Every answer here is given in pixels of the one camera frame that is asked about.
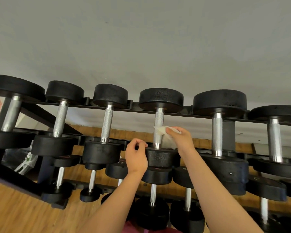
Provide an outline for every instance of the dumbbell rack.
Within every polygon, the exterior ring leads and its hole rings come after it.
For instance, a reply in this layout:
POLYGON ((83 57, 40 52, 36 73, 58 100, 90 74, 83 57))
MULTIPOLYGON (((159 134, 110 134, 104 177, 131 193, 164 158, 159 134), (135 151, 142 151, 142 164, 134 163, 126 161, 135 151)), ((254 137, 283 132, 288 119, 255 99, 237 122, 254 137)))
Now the dumbbell rack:
MULTIPOLYGON (((50 128, 54 127, 55 119, 56 117, 52 114, 48 113, 46 110, 42 109, 38 105, 54 105, 58 106, 58 103, 45 101, 45 102, 32 102, 32 101, 24 101, 21 105, 21 113, 35 119, 38 122, 43 123, 44 125, 49 126, 50 128)), ((129 100, 127 109, 114 109, 116 111, 124 111, 124 112, 136 112, 136 113, 148 113, 148 114, 155 114, 153 111, 144 111, 138 106, 138 102, 133 102, 132 100, 129 100)), ((90 108, 90 109, 102 109, 104 110, 104 107, 99 107, 97 105, 94 105, 92 103, 92 99, 89 97, 86 97, 83 99, 83 103, 81 105, 69 105, 70 107, 77 107, 77 108, 90 108)), ((253 122, 253 123, 266 123, 266 121, 257 121, 257 120, 249 120, 247 118, 247 113, 244 114, 242 118, 224 118, 224 121, 241 121, 241 122, 253 122)), ((172 115, 172 116, 184 116, 184 117, 195 117, 195 118, 208 118, 211 119, 212 117, 206 117, 206 116, 198 116, 194 115, 192 113, 192 107, 191 106, 184 106, 183 110, 179 113, 165 113, 165 115, 172 115)), ((281 125, 289 125, 291 126, 291 123, 280 123, 281 125)), ((22 131, 22 132, 28 132, 35 134, 50 134, 51 132, 47 131, 39 131, 39 130, 32 130, 32 129, 14 129, 14 131, 22 131)), ((71 138, 77 138, 78 139, 78 145, 84 145, 86 141, 100 141, 100 137, 93 137, 93 136, 85 136, 69 126, 68 124, 65 124, 64 131, 63 131, 64 137, 71 137, 71 138)), ((121 149, 125 150, 126 146, 129 141, 127 140, 120 140, 120 139, 110 139, 110 141, 114 143, 119 143, 122 145, 121 149)), ((4 154, 4 149, 0 149, 0 163, 2 160, 2 156, 4 154)), ((198 149, 201 153, 207 153, 209 150, 207 149, 198 149)), ((251 159, 251 158, 262 158, 267 159, 268 156, 264 155, 253 155, 253 154, 246 154, 246 153, 237 153, 233 151, 227 151, 228 156, 238 157, 242 159, 251 159)), ((41 199, 41 194, 43 191, 43 185, 50 184, 52 181, 56 180, 58 175, 58 168, 53 167, 48 159, 44 159, 42 157, 39 157, 39 161, 41 162, 41 168, 38 175, 38 182, 35 183, 34 181, 30 180, 26 176, 22 176, 13 170, 3 166, 0 164, 0 183, 7 185, 9 187, 12 187, 14 189, 17 189, 25 194, 31 195, 35 198, 41 199)), ((291 159, 285 159, 285 162, 290 162, 291 159)), ((85 182, 79 182, 75 180, 65 180, 74 185, 75 188, 83 189, 84 187, 88 186, 88 183, 85 182)), ((102 189, 103 192, 110 192, 113 189, 115 189, 115 186, 108 186, 108 185, 101 185, 97 184, 99 188, 102 189)), ((140 196, 149 196, 149 193, 138 191, 136 193, 137 197, 140 196)), ((163 197, 167 202, 171 202, 171 200, 183 200, 184 197, 179 196, 171 196, 171 195, 159 195, 160 197, 163 197)), ((67 205, 68 200, 58 202, 56 204, 52 204, 55 208, 61 208, 64 209, 67 205)))

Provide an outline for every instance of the pink shirt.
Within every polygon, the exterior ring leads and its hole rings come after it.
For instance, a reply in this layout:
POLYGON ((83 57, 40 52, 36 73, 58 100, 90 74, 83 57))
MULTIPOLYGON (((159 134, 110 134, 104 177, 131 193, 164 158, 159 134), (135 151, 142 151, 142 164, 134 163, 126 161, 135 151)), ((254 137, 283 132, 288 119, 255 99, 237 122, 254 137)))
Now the pink shirt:
MULTIPOLYGON (((144 230, 144 233, 151 233, 153 231, 144 230)), ((139 233, 137 229, 132 225, 130 221, 127 221, 123 227, 122 233, 139 233)), ((181 231, 172 229, 172 228, 166 228, 161 231, 155 231, 155 233, 181 233, 181 231)))

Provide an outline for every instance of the wooden floor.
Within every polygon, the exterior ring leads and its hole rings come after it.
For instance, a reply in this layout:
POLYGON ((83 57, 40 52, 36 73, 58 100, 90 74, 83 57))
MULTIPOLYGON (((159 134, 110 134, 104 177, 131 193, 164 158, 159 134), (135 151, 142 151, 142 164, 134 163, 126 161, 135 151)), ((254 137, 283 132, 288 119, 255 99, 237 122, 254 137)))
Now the wooden floor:
MULTIPOLYGON (((100 136, 101 133, 101 128, 77 125, 73 125, 73 127, 85 135, 100 136)), ((110 137, 127 140, 138 137, 151 142, 153 135, 151 133, 112 129, 110 137)), ((194 139, 194 145, 195 147, 210 149, 211 141, 194 139)), ((251 144, 236 144, 236 148, 239 152, 252 152, 251 144)), ((74 147, 73 154, 82 155, 82 152, 82 146, 74 147)), ((96 183, 117 186, 117 180, 109 178, 104 172, 104 169, 97 171, 96 183)), ((90 179, 90 171, 86 170, 82 165, 77 165, 66 168, 64 178, 88 182, 90 179)), ((141 182, 139 189, 150 192, 151 185, 141 182)), ((157 192, 184 196, 185 188, 172 182, 168 185, 158 186, 157 192)), ((100 206, 100 199, 93 203, 83 203, 79 200, 79 194, 80 190, 74 191, 69 199, 67 208, 65 210, 59 210, 51 208, 50 204, 0 184, 0 233, 76 232, 100 206)), ((259 207, 259 198, 250 193, 244 196, 235 196, 235 198, 243 206, 259 207)), ((291 198, 283 203, 269 200, 269 209, 291 213, 291 198)))

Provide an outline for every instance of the person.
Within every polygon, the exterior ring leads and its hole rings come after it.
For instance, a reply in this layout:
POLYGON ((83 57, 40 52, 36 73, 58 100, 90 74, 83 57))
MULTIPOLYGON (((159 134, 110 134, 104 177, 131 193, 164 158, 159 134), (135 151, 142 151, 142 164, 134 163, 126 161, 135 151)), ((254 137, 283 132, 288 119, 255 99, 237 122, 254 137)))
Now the person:
MULTIPOLYGON (((200 206, 211 233, 263 233, 255 221, 225 189, 194 148, 191 134, 182 127, 181 133, 166 128, 177 145, 186 164, 200 206)), ((127 146, 125 158, 128 174, 109 198, 85 223, 79 233, 138 233, 151 232, 131 222, 125 223, 141 178, 148 168, 145 148, 147 144, 134 138, 127 146)), ((156 232, 180 232, 167 228, 156 232)))

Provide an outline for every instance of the white cloth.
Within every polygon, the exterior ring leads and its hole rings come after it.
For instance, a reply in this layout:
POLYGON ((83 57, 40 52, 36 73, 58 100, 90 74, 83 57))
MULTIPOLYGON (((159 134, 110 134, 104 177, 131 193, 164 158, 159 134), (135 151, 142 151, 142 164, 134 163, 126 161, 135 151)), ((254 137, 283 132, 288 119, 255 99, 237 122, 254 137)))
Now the white cloth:
POLYGON ((168 126, 162 126, 162 127, 155 127, 154 130, 158 132, 160 135, 162 135, 162 148, 164 149, 176 149, 177 145, 174 142, 173 138, 171 135, 166 133, 166 128, 170 128, 171 130, 175 131, 176 133, 181 134, 177 129, 173 127, 168 127, 168 126))

